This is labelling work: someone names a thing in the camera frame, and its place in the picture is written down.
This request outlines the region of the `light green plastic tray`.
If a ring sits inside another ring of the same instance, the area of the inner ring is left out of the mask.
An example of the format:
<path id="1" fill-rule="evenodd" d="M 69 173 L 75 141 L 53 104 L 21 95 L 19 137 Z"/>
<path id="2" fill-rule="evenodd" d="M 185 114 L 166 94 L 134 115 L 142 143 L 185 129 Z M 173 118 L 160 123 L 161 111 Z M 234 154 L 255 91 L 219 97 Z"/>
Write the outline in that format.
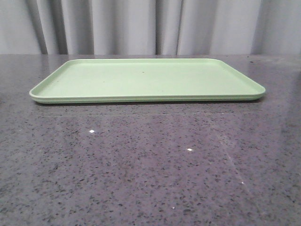
<path id="1" fill-rule="evenodd" d="M 30 90 L 42 104 L 252 101 L 265 88 L 209 58 L 70 60 Z"/>

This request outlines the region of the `grey curtain backdrop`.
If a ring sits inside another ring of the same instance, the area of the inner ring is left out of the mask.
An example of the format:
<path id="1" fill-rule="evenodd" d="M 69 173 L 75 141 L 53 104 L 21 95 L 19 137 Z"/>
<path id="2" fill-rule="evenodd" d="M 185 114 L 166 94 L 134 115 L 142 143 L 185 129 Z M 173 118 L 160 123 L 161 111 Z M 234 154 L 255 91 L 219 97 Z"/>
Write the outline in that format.
<path id="1" fill-rule="evenodd" d="M 2 54 L 299 54 L 298 0 L 3 0 Z"/>

